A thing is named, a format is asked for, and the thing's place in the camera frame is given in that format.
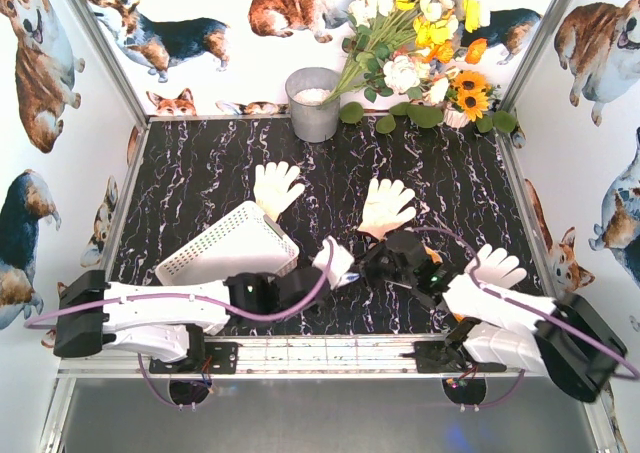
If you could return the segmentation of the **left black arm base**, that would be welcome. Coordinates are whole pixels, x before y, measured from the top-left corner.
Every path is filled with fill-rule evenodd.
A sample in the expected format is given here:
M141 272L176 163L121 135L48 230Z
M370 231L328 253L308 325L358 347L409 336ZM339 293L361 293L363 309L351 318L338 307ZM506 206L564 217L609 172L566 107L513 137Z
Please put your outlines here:
M189 352L185 359L174 363L151 359L148 371L152 374L235 374L238 349L237 342L205 342L198 352Z

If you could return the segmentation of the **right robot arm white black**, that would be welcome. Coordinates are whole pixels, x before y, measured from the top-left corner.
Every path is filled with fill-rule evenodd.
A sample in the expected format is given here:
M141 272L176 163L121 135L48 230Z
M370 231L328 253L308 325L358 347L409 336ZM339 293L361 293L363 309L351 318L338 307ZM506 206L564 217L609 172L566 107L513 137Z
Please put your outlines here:
M358 263L368 285L404 287L428 307L445 307L457 321L436 359L461 367L502 365L547 376L570 397L592 403L619 366L639 371L627 348L581 296L562 299L514 290L526 274L517 258L484 246L460 272L428 253L418 233L401 230Z

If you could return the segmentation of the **blue dotted work glove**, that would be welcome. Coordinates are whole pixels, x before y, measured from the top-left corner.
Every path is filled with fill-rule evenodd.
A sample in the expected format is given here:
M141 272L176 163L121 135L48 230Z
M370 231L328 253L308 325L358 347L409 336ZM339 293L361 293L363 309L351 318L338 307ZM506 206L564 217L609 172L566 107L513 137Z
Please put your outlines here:
M335 290L360 278L360 274L352 270L354 262L354 257L344 246L332 236L327 236L312 266L321 271L328 270L327 279L330 288Z

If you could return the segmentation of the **yellow dotted work glove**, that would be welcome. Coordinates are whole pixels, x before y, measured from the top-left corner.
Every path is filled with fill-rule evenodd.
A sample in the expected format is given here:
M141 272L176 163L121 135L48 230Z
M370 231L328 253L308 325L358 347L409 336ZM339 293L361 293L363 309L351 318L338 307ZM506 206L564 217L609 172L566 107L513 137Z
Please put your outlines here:
M424 247L424 250L425 250L426 254L430 257L431 261L434 264L442 264L443 263L443 259L442 259L442 257L440 256L440 254L437 251L429 248L426 244L422 244L422 246ZM385 245L384 242L379 242L376 245L371 246L370 250L373 250L375 248L380 249L383 253L387 253L387 252L390 251L390 249Z

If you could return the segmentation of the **white glove orange cuff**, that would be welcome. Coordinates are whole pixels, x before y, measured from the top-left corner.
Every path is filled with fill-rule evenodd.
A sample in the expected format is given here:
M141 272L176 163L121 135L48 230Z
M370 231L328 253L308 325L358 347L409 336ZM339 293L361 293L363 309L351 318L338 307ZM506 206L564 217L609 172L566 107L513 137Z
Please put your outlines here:
M479 282L511 289L527 276L527 271L519 266L519 259L509 255L504 248L493 249L490 244L485 244L477 255L480 267L475 270L475 275ZM449 282L448 290L443 294L444 302L457 320L474 317L503 327L507 304L475 285L470 275L475 266L476 261L472 259L464 272Z

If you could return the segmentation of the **white perforated storage basket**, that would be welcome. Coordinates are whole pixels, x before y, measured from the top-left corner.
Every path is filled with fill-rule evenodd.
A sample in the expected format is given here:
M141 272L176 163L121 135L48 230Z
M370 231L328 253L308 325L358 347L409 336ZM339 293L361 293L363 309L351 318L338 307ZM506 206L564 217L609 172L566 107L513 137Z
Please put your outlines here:
M253 201L245 201L163 260L164 286L225 280L240 273L282 276L297 266L299 247Z

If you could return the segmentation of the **cream glove red cuff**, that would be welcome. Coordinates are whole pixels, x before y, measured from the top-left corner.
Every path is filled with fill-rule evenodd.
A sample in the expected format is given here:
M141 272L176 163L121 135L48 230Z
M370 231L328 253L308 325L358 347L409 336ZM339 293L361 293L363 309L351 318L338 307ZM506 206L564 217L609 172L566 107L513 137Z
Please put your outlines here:
M416 209L409 205L414 197L414 190L406 188L401 180L372 178L357 230L382 240L415 217Z

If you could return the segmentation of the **artificial flower bouquet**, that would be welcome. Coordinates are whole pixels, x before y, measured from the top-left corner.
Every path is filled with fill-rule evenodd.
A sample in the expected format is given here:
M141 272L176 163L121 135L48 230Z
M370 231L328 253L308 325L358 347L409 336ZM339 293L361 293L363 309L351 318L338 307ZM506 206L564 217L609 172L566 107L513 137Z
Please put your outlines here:
M480 0L353 0L347 10L344 67L326 102L361 91L366 100L422 100L458 62L465 33L490 24Z

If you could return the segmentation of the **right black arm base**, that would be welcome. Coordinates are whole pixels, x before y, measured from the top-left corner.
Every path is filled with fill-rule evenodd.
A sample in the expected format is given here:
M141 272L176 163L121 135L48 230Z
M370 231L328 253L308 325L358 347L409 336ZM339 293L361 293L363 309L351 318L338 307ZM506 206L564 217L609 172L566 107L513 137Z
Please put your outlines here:
M444 341L417 341L408 354L415 361L418 373L502 373L507 367L500 363L481 363L471 358L462 347Z

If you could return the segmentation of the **aluminium front rail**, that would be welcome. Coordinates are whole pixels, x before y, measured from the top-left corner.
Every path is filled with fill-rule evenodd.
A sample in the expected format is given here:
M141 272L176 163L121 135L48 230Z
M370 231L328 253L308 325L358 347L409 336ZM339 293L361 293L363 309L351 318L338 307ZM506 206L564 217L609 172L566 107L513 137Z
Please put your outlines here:
M62 378L136 378L143 371L155 378L214 379L233 375L239 378L336 378L456 376L462 373L418 373L408 357L417 341L443 341L427 336L303 336L303 337L223 337L209 342L237 342L235 374L152 374L150 357L138 360L133 353L105 351L91 358L63 360L57 376Z

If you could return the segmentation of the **grey metal bucket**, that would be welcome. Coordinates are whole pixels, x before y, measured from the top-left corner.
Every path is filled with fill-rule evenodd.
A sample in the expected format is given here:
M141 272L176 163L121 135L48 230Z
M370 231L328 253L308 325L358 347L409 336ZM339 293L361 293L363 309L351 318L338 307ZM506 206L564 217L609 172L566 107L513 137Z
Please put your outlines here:
M290 117L296 136L309 143L321 143L337 131L340 97L333 96L339 74L322 67L302 68L285 82Z

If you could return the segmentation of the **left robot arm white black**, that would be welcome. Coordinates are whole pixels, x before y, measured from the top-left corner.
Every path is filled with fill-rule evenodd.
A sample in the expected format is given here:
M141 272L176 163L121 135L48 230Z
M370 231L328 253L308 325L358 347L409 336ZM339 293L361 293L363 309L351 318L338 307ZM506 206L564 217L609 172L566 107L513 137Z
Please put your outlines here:
M328 268L306 267L284 276L241 273L197 285L136 286L92 270L60 297L53 352L82 358L122 349L177 362L197 347L189 327L215 334L236 320L285 320L328 293L332 279Z

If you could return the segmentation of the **small sunflower pot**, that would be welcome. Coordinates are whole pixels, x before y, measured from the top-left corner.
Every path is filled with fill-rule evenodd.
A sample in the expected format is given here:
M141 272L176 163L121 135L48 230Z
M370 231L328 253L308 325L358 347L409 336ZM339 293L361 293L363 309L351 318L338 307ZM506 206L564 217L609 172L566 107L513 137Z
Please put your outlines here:
M447 79L449 86L444 99L444 124L456 129L470 123L481 129L491 126L490 117L500 102L499 86L473 70L456 70L449 73Z

